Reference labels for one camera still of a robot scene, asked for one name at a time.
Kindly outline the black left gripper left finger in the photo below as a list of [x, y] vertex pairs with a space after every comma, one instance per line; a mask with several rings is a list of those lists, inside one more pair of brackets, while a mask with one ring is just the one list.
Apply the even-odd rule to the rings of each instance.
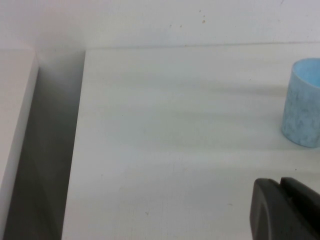
[[300, 218], [280, 182], [269, 178], [258, 178], [254, 181], [249, 216], [252, 238], [316, 240], [305, 225], [301, 225]]

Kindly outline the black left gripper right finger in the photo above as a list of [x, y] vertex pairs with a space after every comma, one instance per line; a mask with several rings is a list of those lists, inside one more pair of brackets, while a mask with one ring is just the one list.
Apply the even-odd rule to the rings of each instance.
[[292, 177], [282, 177], [280, 187], [299, 217], [301, 225], [320, 239], [320, 194]]

